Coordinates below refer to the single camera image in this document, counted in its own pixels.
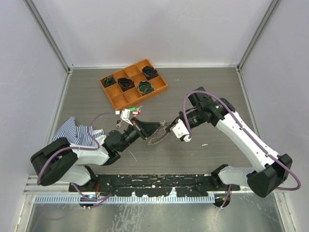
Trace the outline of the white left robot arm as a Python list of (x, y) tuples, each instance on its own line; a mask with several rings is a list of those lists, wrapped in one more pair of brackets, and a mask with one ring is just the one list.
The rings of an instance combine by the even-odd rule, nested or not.
[(38, 185), (49, 186), (58, 181), (72, 183), (82, 191), (92, 191), (98, 178), (90, 168), (91, 164), (107, 166), (120, 159), (120, 153), (137, 139), (151, 137), (160, 123), (143, 122), (133, 117), (123, 133), (112, 130), (95, 147), (80, 147), (60, 137), (36, 152), (30, 162), (38, 176)]

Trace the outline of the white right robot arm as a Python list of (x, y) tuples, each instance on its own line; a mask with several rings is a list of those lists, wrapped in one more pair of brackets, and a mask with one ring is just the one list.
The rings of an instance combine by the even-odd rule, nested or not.
[(192, 91), (185, 97), (193, 110), (183, 110), (166, 128), (183, 142), (192, 139), (192, 129), (203, 123), (212, 124), (223, 132), (246, 156), (249, 168), (221, 165), (211, 173), (212, 186), (223, 190), (228, 185), (249, 187), (259, 197), (266, 197), (290, 175), (292, 159), (280, 155), (266, 145), (241, 119), (235, 108), (224, 98), (206, 92), (203, 87)]

